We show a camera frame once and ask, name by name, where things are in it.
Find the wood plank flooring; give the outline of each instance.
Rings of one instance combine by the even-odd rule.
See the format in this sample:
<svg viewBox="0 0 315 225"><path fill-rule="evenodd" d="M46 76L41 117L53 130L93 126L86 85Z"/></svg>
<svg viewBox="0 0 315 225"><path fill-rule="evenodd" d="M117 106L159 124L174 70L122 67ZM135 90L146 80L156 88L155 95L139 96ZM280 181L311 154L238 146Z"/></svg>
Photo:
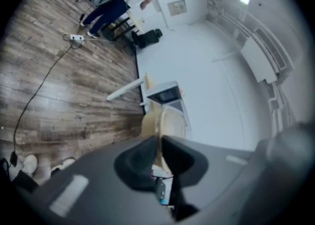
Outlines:
<svg viewBox="0 0 315 225"><path fill-rule="evenodd" d="M89 7L87 0L23 0L15 11L0 46L1 158L9 159L24 106L69 47L62 35L77 32L80 15ZM86 41L57 63L21 119L12 177L29 154L38 158L33 178L41 184L50 177L50 167L65 158L139 135L139 90L106 101L108 94L137 78L135 59L123 46L122 41Z"/></svg>

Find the person's foot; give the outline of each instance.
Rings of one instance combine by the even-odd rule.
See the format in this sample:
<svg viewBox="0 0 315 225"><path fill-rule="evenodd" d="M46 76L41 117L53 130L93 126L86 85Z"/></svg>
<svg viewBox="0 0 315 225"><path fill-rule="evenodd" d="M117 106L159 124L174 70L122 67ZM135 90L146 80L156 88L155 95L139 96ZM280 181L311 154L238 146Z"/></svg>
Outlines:
<svg viewBox="0 0 315 225"><path fill-rule="evenodd" d="M90 33L90 31L87 32L87 35L92 38L100 38L100 35L98 33Z"/></svg>
<svg viewBox="0 0 315 225"><path fill-rule="evenodd" d="M34 155L28 155L23 163L22 171L32 177L32 174L36 171L38 165L37 158Z"/></svg>
<svg viewBox="0 0 315 225"><path fill-rule="evenodd" d="M83 21L80 23L80 26L85 27L85 26L89 26L90 24L84 24Z"/></svg>
<svg viewBox="0 0 315 225"><path fill-rule="evenodd" d="M74 162L75 162L74 158L68 158L68 159L64 160L61 164L51 168L51 174L53 175L54 173L56 173L60 170L65 170L68 166L72 165Z"/></svg>

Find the white table leg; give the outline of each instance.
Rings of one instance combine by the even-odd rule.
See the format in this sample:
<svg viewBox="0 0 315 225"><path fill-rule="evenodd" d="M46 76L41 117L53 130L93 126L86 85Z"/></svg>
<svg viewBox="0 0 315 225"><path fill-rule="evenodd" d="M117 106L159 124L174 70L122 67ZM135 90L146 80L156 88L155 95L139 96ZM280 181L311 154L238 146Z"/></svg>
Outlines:
<svg viewBox="0 0 315 225"><path fill-rule="evenodd" d="M118 89L117 91L113 92L112 94L110 94L107 97L108 101L112 101L113 99L125 94L126 92L128 92L131 89L134 89L138 86L140 86L142 83L144 82L144 77L139 78L131 83L129 83L128 85L122 87L121 89Z"/></svg>

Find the black chair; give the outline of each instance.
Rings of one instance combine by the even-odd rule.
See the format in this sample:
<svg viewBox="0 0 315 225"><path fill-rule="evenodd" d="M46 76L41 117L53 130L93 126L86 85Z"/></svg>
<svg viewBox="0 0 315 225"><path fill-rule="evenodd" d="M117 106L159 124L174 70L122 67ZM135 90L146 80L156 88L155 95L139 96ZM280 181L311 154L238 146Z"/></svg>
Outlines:
<svg viewBox="0 0 315 225"><path fill-rule="evenodd" d="M163 36L160 29L151 30L146 34L138 35L135 32L131 33L134 44L140 49L147 47L148 45L155 44L159 42L159 38Z"/></svg>

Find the dark blue jeans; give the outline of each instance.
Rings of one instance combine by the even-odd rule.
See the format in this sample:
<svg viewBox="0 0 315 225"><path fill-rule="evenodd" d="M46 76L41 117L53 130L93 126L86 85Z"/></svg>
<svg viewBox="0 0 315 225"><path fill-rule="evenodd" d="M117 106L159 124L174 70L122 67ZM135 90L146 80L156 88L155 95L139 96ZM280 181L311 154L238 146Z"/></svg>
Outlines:
<svg viewBox="0 0 315 225"><path fill-rule="evenodd" d="M124 0L112 0L108 3L100 5L92 13L87 16L83 24L90 24L95 18L101 16L93 25L90 33L97 33L104 24L111 24L128 11L130 7Z"/></svg>

